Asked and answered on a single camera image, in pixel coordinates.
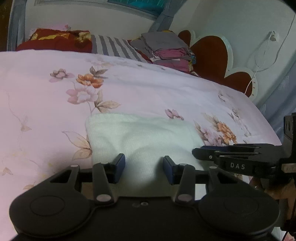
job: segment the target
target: teal window pane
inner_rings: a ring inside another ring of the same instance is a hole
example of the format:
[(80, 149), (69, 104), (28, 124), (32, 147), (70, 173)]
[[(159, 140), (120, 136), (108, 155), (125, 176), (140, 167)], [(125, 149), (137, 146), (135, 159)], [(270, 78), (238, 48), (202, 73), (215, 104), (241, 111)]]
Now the teal window pane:
[(128, 6), (159, 16), (163, 11), (166, 0), (108, 0), (108, 2)]

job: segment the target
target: petal-shaped headboard panel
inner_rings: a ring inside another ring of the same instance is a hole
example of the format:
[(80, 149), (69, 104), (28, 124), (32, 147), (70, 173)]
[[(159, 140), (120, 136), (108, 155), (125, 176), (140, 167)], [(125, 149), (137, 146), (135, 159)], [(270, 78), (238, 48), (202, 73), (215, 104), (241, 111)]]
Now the petal-shaped headboard panel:
[[(195, 54), (196, 64), (193, 69), (200, 77), (245, 92), (254, 73), (247, 68), (232, 68), (232, 49), (225, 37), (207, 35), (194, 39), (195, 36), (188, 30), (180, 32), (178, 36)], [(246, 92), (251, 100), (257, 95), (256, 82), (254, 77)]]

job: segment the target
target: light green towel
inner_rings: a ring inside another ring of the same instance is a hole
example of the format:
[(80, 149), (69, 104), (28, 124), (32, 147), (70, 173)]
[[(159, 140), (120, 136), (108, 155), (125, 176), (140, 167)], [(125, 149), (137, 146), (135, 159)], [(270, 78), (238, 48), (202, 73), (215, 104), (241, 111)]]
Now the light green towel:
[(169, 185), (162, 169), (166, 155), (176, 164), (187, 163), (199, 170), (206, 164), (191, 154), (203, 142), (194, 127), (182, 120), (97, 114), (86, 121), (86, 131), (93, 164), (108, 163), (119, 153), (125, 154), (121, 179), (112, 185), (119, 196), (172, 196), (176, 187)]

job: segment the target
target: gray and white striped sheet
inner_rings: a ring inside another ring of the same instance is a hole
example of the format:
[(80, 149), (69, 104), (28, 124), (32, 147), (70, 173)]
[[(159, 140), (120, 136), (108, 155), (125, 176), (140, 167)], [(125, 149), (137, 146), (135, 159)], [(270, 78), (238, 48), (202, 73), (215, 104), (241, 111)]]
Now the gray and white striped sheet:
[(92, 35), (92, 53), (129, 58), (140, 62), (147, 61), (125, 39), (102, 35)]

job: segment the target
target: folded pink cloth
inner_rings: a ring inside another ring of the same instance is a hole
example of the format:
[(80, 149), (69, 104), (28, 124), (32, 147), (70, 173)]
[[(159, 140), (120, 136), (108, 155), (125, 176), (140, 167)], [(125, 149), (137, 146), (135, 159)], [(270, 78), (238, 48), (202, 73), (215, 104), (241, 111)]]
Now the folded pink cloth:
[(161, 66), (169, 67), (172, 69), (176, 69), (183, 72), (189, 72), (188, 60), (180, 59), (180, 60), (156, 60), (153, 62), (154, 64), (158, 64)]
[(161, 59), (182, 58), (188, 55), (185, 48), (158, 50), (154, 54)]

